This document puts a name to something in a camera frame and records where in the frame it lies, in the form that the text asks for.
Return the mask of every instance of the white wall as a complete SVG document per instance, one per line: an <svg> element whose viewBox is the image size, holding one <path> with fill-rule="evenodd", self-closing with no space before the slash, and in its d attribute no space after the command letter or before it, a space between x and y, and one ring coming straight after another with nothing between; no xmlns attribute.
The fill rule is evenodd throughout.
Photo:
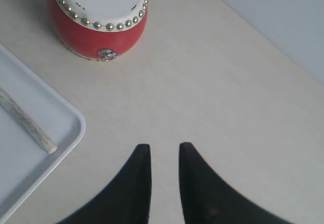
<svg viewBox="0 0 324 224"><path fill-rule="evenodd" d="M324 84L324 0L224 0Z"/></svg>

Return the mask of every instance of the toy drum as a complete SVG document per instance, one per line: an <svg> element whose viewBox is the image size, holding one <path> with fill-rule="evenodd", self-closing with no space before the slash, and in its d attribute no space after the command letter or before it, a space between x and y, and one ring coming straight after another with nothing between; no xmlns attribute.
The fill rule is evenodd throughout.
<svg viewBox="0 0 324 224"><path fill-rule="evenodd" d="M148 0L47 0L47 8L67 48L81 57L109 61L142 35Z"/></svg>

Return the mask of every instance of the white table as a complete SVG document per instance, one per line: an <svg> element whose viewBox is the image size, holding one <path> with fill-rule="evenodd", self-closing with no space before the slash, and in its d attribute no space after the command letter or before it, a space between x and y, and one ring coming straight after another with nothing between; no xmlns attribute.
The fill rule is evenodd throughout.
<svg viewBox="0 0 324 224"><path fill-rule="evenodd" d="M62 47L45 0L0 0L0 43L87 122L81 143L8 224L70 215L109 183L139 143L152 150L150 223L183 223L183 141L262 207L296 223L321 223L323 87L221 0L149 2L137 45L99 63Z"/></svg>

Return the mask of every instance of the tray rim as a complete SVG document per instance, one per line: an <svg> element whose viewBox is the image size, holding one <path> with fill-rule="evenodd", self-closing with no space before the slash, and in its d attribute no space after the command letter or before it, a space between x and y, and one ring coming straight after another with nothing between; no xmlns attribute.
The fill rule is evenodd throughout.
<svg viewBox="0 0 324 224"><path fill-rule="evenodd" d="M76 147L76 145L81 141L86 132L86 119L83 114L76 109L75 106L71 104L67 99L65 99L60 93L58 93L54 88L47 84L43 79L41 79L37 74L35 74L27 65L25 65L20 59L18 59L9 49L4 47L0 43L0 52L5 53L16 66L23 70L29 77L35 80L42 88L47 92L52 94L59 102L63 103L78 119L80 123L80 131L74 141L61 153L61 155L55 159L49 167L36 179L36 181L28 188L27 191L22 194L17 201L0 216L0 224L4 224L9 217L19 208L19 206L35 191L35 189L45 180L45 178L60 164L61 161Z"/></svg>

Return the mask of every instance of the plastic tray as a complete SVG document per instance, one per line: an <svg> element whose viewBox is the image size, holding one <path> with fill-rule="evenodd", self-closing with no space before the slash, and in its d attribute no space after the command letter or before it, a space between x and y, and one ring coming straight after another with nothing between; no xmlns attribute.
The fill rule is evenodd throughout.
<svg viewBox="0 0 324 224"><path fill-rule="evenodd" d="M0 44L0 85L57 144L48 155L0 106L0 224L80 142L85 119Z"/></svg>

